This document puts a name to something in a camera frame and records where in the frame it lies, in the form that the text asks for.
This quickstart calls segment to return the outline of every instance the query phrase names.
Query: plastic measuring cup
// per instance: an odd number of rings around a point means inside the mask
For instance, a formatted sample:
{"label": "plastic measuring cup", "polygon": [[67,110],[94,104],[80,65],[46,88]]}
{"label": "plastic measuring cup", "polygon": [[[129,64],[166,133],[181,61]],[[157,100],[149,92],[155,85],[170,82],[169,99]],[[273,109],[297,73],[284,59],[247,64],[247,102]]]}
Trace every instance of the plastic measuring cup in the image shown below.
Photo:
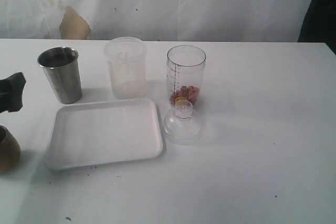
{"label": "plastic measuring cup", "polygon": [[203,81],[205,52],[194,46],[177,46],[167,55],[167,91],[172,106],[189,101],[195,106]]}
{"label": "plastic measuring cup", "polygon": [[104,49],[114,96],[117,99],[140,98],[146,91],[146,46],[132,37],[108,42]]}

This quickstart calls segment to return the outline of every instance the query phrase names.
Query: stainless steel cup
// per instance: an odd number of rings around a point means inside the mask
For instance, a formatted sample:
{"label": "stainless steel cup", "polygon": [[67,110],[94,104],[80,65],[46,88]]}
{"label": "stainless steel cup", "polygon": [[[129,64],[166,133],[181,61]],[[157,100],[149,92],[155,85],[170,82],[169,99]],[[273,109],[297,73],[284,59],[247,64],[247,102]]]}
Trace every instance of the stainless steel cup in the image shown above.
{"label": "stainless steel cup", "polygon": [[78,71],[78,52],[70,47],[44,51],[37,59],[59,102],[70,104],[82,96]]}

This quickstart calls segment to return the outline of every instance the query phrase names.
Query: white tablecloth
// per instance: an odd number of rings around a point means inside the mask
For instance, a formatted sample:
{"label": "white tablecloth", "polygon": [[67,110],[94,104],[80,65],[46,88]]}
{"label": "white tablecloth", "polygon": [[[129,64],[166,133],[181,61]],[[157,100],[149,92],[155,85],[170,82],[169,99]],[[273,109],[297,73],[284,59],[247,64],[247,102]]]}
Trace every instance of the white tablecloth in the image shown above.
{"label": "white tablecloth", "polygon": [[336,57],[324,44],[146,42],[146,96],[161,118],[167,51],[206,52],[201,139],[164,143],[151,160],[50,172],[43,155],[62,104],[37,56],[76,48],[79,102],[111,101],[105,43],[0,40],[0,79],[27,79],[23,108],[0,115],[22,148],[0,176],[0,223],[336,223]]}

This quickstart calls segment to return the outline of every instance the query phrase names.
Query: clear plastic lid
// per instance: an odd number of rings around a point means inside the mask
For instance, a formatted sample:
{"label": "clear plastic lid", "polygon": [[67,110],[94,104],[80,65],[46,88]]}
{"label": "clear plastic lid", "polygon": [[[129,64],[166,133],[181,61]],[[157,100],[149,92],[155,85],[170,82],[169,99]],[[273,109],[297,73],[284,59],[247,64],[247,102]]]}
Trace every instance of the clear plastic lid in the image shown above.
{"label": "clear plastic lid", "polygon": [[166,139],[180,145],[194,143],[201,134],[200,119],[193,105],[185,100],[176,102],[168,111],[163,127]]}

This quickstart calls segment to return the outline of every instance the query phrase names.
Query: brown cup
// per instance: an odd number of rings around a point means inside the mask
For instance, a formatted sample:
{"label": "brown cup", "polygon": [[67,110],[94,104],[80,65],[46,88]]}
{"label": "brown cup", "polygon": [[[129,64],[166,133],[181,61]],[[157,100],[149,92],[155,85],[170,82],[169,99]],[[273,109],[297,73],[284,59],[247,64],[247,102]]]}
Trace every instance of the brown cup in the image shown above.
{"label": "brown cup", "polygon": [[7,128],[0,125],[0,174],[10,171],[20,159],[20,146]]}

